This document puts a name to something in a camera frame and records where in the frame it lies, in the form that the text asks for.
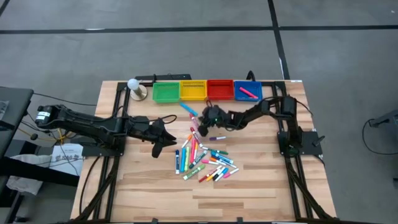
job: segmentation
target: white ball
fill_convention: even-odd
[[[127,86],[130,90],[137,90],[139,88],[139,81],[135,78],[132,78],[127,82]]]

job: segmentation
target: gray floor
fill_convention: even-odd
[[[398,2],[274,0],[280,26],[398,24]],[[89,29],[173,26],[269,26],[261,0],[11,0],[0,29]],[[338,216],[396,223],[397,156],[379,156],[361,142],[369,118],[397,109],[398,30],[283,31],[291,79],[304,81],[322,143]],[[103,80],[136,75],[190,73],[195,79],[281,79],[272,31],[151,34],[0,35],[1,85],[33,88],[67,100],[95,103]],[[35,96],[39,105],[58,103]],[[94,113],[94,108],[67,105]],[[396,141],[367,129],[369,144],[383,152]],[[26,136],[18,133],[18,139]],[[75,189],[45,184],[21,213],[34,223],[67,220]],[[55,209],[62,211],[55,214]],[[7,210],[0,210],[0,221]]]

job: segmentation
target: wooden table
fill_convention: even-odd
[[[99,94],[96,115],[108,117],[112,113],[116,92],[116,81],[105,81]],[[287,93],[307,105],[302,82],[285,81]],[[219,182],[202,182],[198,179],[215,166],[208,164],[199,175],[184,181],[183,174],[175,174],[175,150],[190,134],[192,125],[188,113],[178,103],[157,104],[152,101],[152,87],[148,88],[144,101],[130,98],[130,116],[143,115],[149,119],[176,114],[178,119],[167,124],[167,131],[177,138],[178,144],[163,148],[158,159],[151,156],[152,145],[138,139],[128,138],[124,155],[121,157],[118,181],[113,202],[112,222],[149,222],[158,218],[160,222],[200,222],[236,221],[293,221],[294,213],[290,197],[287,173],[283,157],[279,154],[276,133],[276,120],[263,116],[248,124],[240,131],[228,132],[225,129],[210,128],[208,136],[227,136],[222,141],[210,142],[202,138],[203,144],[210,148],[228,151],[239,167],[239,171]],[[272,96],[270,87],[263,87],[263,96]],[[204,101],[188,101],[187,105],[201,113]],[[225,111],[245,111],[255,103],[238,101],[219,101]],[[313,128],[310,113],[298,105],[298,124],[304,131]],[[71,218],[78,216],[81,188],[88,169],[95,158],[84,161],[81,179],[76,192]],[[83,197],[83,208],[93,198],[98,188],[102,158],[95,165],[88,179]],[[335,209],[325,169],[313,156],[302,156],[303,168],[309,191],[325,209],[335,216]],[[298,191],[300,210],[305,217],[302,194]],[[104,217],[106,192],[101,204]]]

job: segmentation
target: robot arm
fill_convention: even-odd
[[[270,111],[271,106],[280,104],[280,113],[275,114]],[[297,100],[291,96],[278,96],[270,100],[261,100],[257,105],[245,112],[228,111],[225,113],[218,105],[206,107],[199,118],[201,125],[198,130],[202,136],[208,134],[208,128],[217,126],[226,128],[228,131],[241,130],[249,122],[268,115],[276,120],[286,121],[289,132],[289,143],[296,148],[302,147],[302,129],[297,124]]]
[[[40,106],[38,111],[35,120],[37,127],[72,131],[92,138],[101,147],[109,149],[115,149],[122,138],[130,136],[155,144],[152,156],[157,158],[163,147],[176,144],[175,137],[166,131],[165,123],[160,118],[152,124],[146,116],[99,118],[70,110],[63,105]]]

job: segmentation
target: blue bin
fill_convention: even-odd
[[[235,89],[235,100],[237,101],[253,101],[257,102],[262,100],[262,86],[261,82],[253,82],[253,81],[235,81],[234,82]],[[258,99],[250,98],[247,94],[239,90],[240,87],[243,87],[245,90],[253,93],[253,95],[258,96]]]

